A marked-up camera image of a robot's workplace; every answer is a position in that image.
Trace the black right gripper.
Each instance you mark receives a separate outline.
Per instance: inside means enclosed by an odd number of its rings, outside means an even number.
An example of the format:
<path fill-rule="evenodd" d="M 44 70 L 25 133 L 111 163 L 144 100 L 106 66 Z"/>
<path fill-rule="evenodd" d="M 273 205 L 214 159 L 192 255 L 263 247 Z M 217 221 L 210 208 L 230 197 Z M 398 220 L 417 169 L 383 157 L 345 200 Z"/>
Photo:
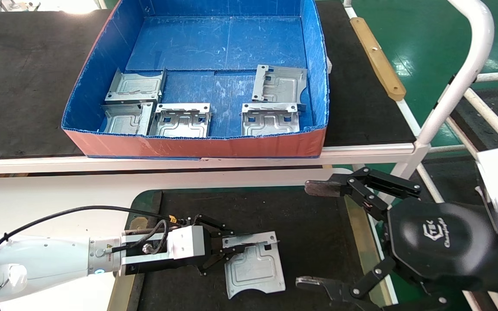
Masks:
<path fill-rule="evenodd" d="M 421 282 L 468 291 L 484 287 L 485 260 L 497 239 L 484 207 L 408 198 L 419 198 L 421 186 L 371 168 L 334 174 L 326 181 L 308 180 L 304 187 L 312 196 L 349 196 L 375 220 L 387 219 L 393 256 Z M 405 200 L 389 209 L 390 204 L 375 191 Z M 330 305 L 352 303 L 362 311 L 444 311 L 448 307 L 448 299 L 441 295 L 383 307 L 367 301 L 370 291 L 396 267 L 397 262 L 386 257 L 354 285 L 302 276 L 296 278 L 296 286 L 326 292 Z"/>

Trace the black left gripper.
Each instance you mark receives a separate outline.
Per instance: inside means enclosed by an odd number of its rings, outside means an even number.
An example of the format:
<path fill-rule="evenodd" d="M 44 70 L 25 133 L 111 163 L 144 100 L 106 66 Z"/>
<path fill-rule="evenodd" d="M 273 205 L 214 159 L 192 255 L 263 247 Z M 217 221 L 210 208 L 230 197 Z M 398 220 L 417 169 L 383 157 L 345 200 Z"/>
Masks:
<path fill-rule="evenodd" d="M 164 238 L 164 232 L 159 231 L 140 245 L 124 251 L 124 273 L 150 273 L 195 267 L 200 276 L 206 276 L 211 267 L 231 260 L 233 256 L 242 254 L 249 247 L 270 245 L 247 243 L 228 248 L 213 248 L 213 238 L 229 238 L 235 236 L 235 231 L 225 223 L 203 214 L 194 217 L 194 225 L 197 224 L 216 230 L 209 232 L 204 227 L 174 228 L 168 232 L 162 248 L 153 254 L 152 250 L 156 250 Z"/>

